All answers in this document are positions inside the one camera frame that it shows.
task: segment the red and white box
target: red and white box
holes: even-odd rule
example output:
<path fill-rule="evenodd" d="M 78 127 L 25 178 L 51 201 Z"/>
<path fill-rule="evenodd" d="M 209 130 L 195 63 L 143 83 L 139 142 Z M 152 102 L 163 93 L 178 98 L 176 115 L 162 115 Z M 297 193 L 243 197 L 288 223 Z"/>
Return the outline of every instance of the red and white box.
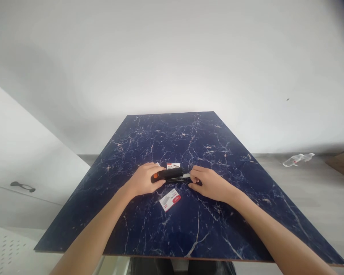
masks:
<path fill-rule="evenodd" d="M 173 169 L 173 168 L 179 168 L 179 167 L 180 167 L 179 163 L 167 163 L 167 170 Z"/>
<path fill-rule="evenodd" d="M 172 189 L 165 195 L 163 198 L 159 200 L 159 203 L 163 207 L 164 211 L 167 212 L 172 206 L 174 206 L 179 200 L 181 196 L 177 193 L 176 189 Z"/>

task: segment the marble tabletop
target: marble tabletop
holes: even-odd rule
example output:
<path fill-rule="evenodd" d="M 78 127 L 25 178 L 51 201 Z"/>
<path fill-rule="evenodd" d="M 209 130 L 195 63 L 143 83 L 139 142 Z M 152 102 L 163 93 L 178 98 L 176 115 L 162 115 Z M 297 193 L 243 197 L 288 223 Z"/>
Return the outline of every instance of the marble tabletop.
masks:
<path fill-rule="evenodd" d="M 246 193 L 329 264 L 344 259 L 324 239 L 214 112 L 130 115 L 125 118 L 35 250 L 64 252 L 146 162 L 180 163 L 215 170 Z M 173 188 L 181 199 L 167 212 L 159 200 Z M 134 198 L 117 222 L 105 255 L 273 261 L 233 208 L 166 183 Z"/>

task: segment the hand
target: hand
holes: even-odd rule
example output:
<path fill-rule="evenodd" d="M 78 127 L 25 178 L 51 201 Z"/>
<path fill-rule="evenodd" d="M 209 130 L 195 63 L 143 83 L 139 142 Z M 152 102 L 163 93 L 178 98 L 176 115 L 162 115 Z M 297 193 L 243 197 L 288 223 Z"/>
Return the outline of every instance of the hand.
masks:
<path fill-rule="evenodd" d="M 130 192 L 132 197 L 150 194 L 165 184 L 165 180 L 159 180 L 155 183 L 150 181 L 150 178 L 159 171 L 165 170 L 154 162 L 148 162 L 140 166 L 133 176 L 125 183 L 125 187 Z"/>
<path fill-rule="evenodd" d="M 229 203 L 232 196 L 241 192 L 214 172 L 214 170 L 208 168 L 195 165 L 190 172 L 190 177 L 193 183 L 190 183 L 188 186 L 191 189 L 216 201 Z"/>

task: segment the forearm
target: forearm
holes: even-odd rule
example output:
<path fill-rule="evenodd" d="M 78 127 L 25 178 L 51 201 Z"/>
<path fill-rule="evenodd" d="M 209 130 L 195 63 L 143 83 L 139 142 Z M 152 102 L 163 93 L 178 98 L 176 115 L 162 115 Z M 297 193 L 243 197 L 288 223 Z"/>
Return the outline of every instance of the forearm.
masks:
<path fill-rule="evenodd" d="M 232 191 L 229 205 L 254 229 L 283 274 L 336 274 L 288 229 L 241 191 Z"/>
<path fill-rule="evenodd" d="M 121 187 L 71 244 L 51 275 L 92 274 L 116 222 L 131 199 L 128 190 Z"/>

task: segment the black handle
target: black handle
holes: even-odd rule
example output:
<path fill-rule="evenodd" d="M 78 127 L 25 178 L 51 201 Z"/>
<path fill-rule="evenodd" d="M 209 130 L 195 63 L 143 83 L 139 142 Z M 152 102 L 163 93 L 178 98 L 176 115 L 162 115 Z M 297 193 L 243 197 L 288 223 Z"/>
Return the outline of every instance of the black handle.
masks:
<path fill-rule="evenodd" d="M 25 190 L 29 190 L 30 193 L 33 193 L 34 191 L 36 191 L 35 188 L 29 186 L 29 185 L 26 185 L 26 184 L 20 184 L 19 182 L 17 181 L 13 181 L 10 186 L 19 186 L 19 187 L 22 187 L 23 189 Z"/>
<path fill-rule="evenodd" d="M 158 173 L 155 173 L 150 178 L 150 180 L 152 183 L 155 183 L 156 181 L 159 181 L 159 180 L 170 180 L 172 178 L 178 178 L 180 176 L 183 176 L 183 171 L 181 167 L 163 170 Z"/>

